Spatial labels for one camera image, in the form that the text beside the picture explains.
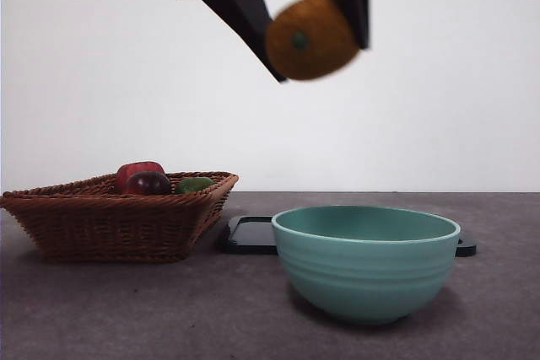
orange fruit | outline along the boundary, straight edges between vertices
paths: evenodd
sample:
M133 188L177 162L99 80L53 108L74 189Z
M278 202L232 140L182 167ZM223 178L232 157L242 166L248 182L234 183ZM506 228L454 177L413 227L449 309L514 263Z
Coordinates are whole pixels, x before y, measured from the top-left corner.
M359 52L340 0L300 0L267 27L267 56L286 78L319 78L349 63Z

table surface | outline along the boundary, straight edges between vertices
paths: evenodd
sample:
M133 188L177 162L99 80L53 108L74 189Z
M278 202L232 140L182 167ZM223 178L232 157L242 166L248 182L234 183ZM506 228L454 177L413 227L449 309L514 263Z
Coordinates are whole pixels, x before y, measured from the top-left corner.
M307 303L276 255L217 248L233 216L324 204L440 214L477 240L478 253L456 258L424 308L366 327ZM4 212L2 358L538 359L539 218L537 193L232 192L184 261L51 264Z

ceramic bowl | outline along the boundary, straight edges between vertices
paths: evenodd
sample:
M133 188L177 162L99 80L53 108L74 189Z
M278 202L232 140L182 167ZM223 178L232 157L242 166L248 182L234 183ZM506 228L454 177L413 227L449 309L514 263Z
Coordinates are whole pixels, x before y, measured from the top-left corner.
M302 207L272 218L294 288L330 315L385 324L426 305L448 277L460 226L390 207Z

black tray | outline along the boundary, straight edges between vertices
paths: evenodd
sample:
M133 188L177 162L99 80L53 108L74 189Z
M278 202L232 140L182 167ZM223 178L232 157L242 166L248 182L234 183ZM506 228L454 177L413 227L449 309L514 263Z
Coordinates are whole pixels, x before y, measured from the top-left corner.
M224 251L248 255L276 255L273 238L272 216L245 215L233 217L225 229ZM460 235L456 256L465 257L476 254L476 241Z

wicker basket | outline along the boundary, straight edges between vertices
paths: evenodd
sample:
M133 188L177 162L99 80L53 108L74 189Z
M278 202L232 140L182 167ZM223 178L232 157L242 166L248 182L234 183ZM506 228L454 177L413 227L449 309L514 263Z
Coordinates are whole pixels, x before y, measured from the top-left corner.
M215 183L184 195L118 195L111 174L7 191L0 207L17 219L48 261L179 261L217 222L238 180L227 172L167 174L172 187L193 176Z

